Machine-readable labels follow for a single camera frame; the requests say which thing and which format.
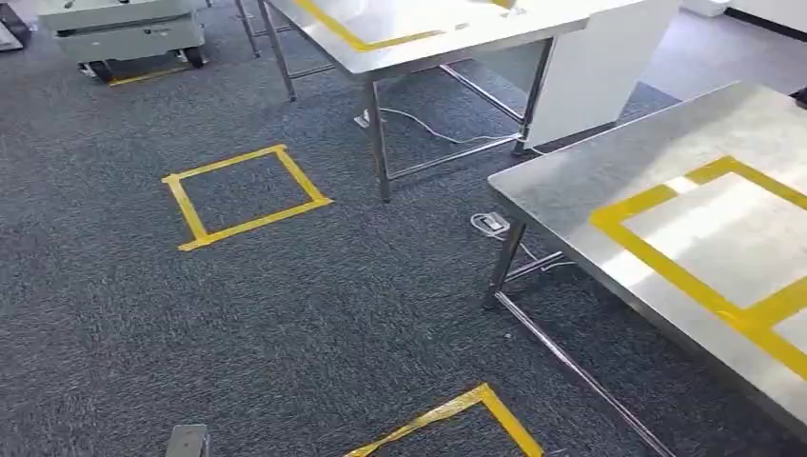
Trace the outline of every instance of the white cable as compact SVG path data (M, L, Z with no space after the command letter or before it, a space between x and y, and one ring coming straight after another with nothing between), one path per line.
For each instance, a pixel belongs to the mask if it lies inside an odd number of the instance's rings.
M411 120L417 122L418 124L420 124L421 127L428 130L428 132L431 133L432 135L434 135L434 136L436 136L438 138L442 138L443 140L450 141L451 143L454 143L455 145L464 145L465 143L471 143L473 141L478 141L478 140L503 140L505 138L512 138L513 137L513 135L506 135L506 136L486 136L486 135L484 135L484 136L475 136L473 138L468 138L467 140L458 140L456 138L451 138L450 136L443 135L441 133L436 132L434 129L429 127L428 124L426 124L424 121L418 119L417 117L415 117L412 114L409 114L406 111L398 111L397 109L391 109L391 108L379 108L379 111L392 112L394 114L400 114L401 116L408 117L409 119L411 119Z
M564 265L576 265L576 263L574 263L574 262L558 262L557 264L549 264L546 267L542 267L541 271L549 271L550 269L552 269L554 267L562 267Z
M487 214L482 214L480 212L472 215L471 216L471 225L474 226L480 232L482 232L484 234L484 236L487 236L487 237L490 237L490 238L496 238L499 241L504 241L504 238L501 238L501 236L499 236L496 233L494 233L493 231L491 231L490 228L485 227L485 226L483 226L482 224L480 224L478 222L481 217L484 217L486 215ZM535 254L533 254L532 251L530 251L527 248L527 246L524 245L524 243L519 243L519 246L521 246L522 249L524 249L524 253L527 254L527 256L529 256L529 258L531 258L535 262L538 262L538 260L539 260L538 257L536 257ZM550 265L550 266L548 266L546 268L550 269L550 268L552 268L554 266L555 265Z

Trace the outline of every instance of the yellow tape square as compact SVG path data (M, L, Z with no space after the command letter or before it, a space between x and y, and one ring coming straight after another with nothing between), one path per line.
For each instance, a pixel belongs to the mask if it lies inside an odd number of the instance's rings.
M397 38L391 38L388 40L376 41L373 43L367 43L361 38L359 38L355 33L350 31L347 27L345 27L341 22L334 19L331 15L326 13L323 9L321 9L316 4L316 0L294 0L300 8L305 10L308 14L314 16L318 21L323 23L330 31L339 35L351 48L358 52L368 52L371 50L380 50L383 48L389 48L391 46L401 45L403 43L409 43L411 41L421 40L424 38L428 38L435 35L441 35L445 33L443 30L429 30L423 31L420 33L414 33L411 35L400 36ZM511 2L508 0L487 0L490 3L500 6L509 10L512 5Z
M428 411L426 414L393 431L383 439L348 452L345 457L366 457L389 442L399 440L409 433L419 428L426 427L433 422L448 419L479 403L487 407L491 414L493 414L493 417L499 421L499 424L501 424L504 430L513 438L513 441L519 446L524 455L527 457L541 457L543 455L543 450L538 446L538 443L535 442L519 420L516 419L516 416L502 403L502 400L499 399L496 392L485 383L448 403Z
M205 226L202 224L202 220L199 219L199 214L196 212L196 209L193 207L193 203L190 202L190 198L187 196L185 189L182 187L181 181L185 178L196 176L197 174L206 173L208 171L213 171L215 169L221 169L224 167L228 167L230 165L237 164L239 162L244 162L245 160L262 157L268 154L277 155L278 159L283 164L285 169L288 170L289 174L291 174L291 176L294 178L297 184L305 191L308 197L311 198L311 201L303 203L302 205L298 205L296 207L273 212L269 215L259 217L258 219L249 222L244 222L237 226L224 228L222 230L215 231L213 233L207 233ZM253 152L248 152L246 154L242 154L226 160L204 165L196 169L190 169L188 171L183 171L181 173L170 174L165 178L163 178L163 182L168 184L168 188L171 190L171 193L176 199L180 211L185 217L187 226L190 228L190 231L191 233L193 233L193 236L195 238L193 241L189 243L180 245L179 250L193 250L202 246L209 245L210 243L223 240L228 236L243 233L247 230L262 227L267 224L271 224L273 222L277 222L282 219L289 218L291 216L296 216L297 214L302 214L306 211L311 211L312 209L323 207L325 205L333 203L333 200L326 198L319 192L319 190L314 186L313 183L311 183L310 180L308 180L308 177L305 176L305 174L297 166L297 164L295 164L294 161L291 160L291 157L285 151L285 145L275 145L270 148L255 150Z
M732 156L721 157L684 176L696 186L703 186L727 173L737 174L807 210L807 196L761 171L743 164ZM773 330L773 327L779 322L807 308L807 277L800 278L793 284L759 300L749 308L743 309L731 303L622 224L625 219L661 205L678 195L679 193L670 186L659 185L614 205L595 209L589 217L589 222L633 253L667 281L680 288L701 306L715 313L731 328L745 335L807 381L807 354Z

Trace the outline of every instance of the wheel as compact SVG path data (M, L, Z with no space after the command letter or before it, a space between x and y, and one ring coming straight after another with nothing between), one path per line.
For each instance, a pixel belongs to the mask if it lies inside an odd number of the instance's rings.
M107 64L100 60L95 60L88 64L89 69L95 73L95 77L100 79L102 83L110 83L112 81L112 70L109 69Z
M205 59L202 58L202 52L198 47L185 48L184 53L185 58L195 69L200 69L205 65Z

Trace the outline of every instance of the stainless steel table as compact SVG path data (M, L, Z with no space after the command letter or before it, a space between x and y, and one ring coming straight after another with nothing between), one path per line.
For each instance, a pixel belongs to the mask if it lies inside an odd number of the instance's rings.
M807 437L807 110L792 98L736 84L489 184L517 222L488 304L504 304L628 422L503 292L541 266L509 271L527 227Z
M554 37L583 29L587 2L542 0L257 0L289 99L296 94L292 80L331 67L289 73L267 6L318 48L337 69L364 83L368 124L382 199L390 198L390 181L477 152L516 142L517 152L532 125L533 111L553 49ZM447 64L478 52L502 50L547 40L536 76L520 115ZM502 139L419 164L391 171L381 123L376 82L414 71L441 67L494 107L519 122L520 131Z

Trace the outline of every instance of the floor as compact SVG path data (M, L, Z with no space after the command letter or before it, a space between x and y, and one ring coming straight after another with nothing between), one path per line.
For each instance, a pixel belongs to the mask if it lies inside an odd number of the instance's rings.
M553 456L652 455L512 316L480 309L499 244L468 218L499 209L484 180L518 163L507 149L396 183L382 205L351 120L360 89L323 73L288 104L234 8L200 16L208 67L115 88L42 33L0 55L0 455L161 455L188 423L208 424L213 455L345 455L483 383ZM322 61L299 37L284 44L295 69ZM522 103L485 68L458 69ZM514 128L438 71L381 96L452 136ZM678 101L639 85L620 121ZM451 149L404 119L386 126L395 169ZM191 235L162 178L277 144L334 203L177 249ZM274 155L184 186L210 230L305 200ZM511 292L678 455L807 454L578 268ZM522 453L474 406L374 455Z
M790 94L807 86L807 43L682 10L641 80L681 100L738 80Z

